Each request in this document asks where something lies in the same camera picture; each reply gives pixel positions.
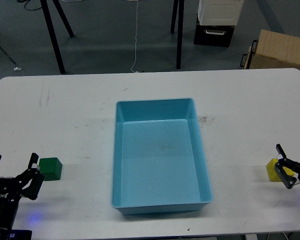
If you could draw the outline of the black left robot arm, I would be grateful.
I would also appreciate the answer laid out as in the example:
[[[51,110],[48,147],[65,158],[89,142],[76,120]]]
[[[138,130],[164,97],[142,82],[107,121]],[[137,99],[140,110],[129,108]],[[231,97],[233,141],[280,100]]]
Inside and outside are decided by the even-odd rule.
[[[44,181],[37,165],[39,156],[32,153],[27,169],[16,177],[0,177],[0,240],[30,240],[32,231],[13,229],[21,198],[36,200]]]

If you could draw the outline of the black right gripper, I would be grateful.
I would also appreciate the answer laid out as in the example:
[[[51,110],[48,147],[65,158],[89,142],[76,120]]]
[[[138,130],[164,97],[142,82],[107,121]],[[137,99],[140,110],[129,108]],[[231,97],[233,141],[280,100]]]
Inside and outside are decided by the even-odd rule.
[[[278,162],[275,163],[274,170],[283,182],[284,186],[287,189],[291,189],[293,186],[300,184],[300,163],[287,158],[287,155],[279,143],[275,147],[281,158],[278,158]],[[287,170],[297,173],[298,176],[294,177],[288,175]]]

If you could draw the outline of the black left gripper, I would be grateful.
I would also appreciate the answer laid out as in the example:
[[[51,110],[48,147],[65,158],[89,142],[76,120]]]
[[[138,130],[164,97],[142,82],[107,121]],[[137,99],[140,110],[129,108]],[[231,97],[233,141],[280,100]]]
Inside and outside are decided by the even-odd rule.
[[[45,176],[38,166],[39,156],[32,153],[27,169],[16,177],[0,177],[0,228],[12,229],[20,198],[36,200]]]

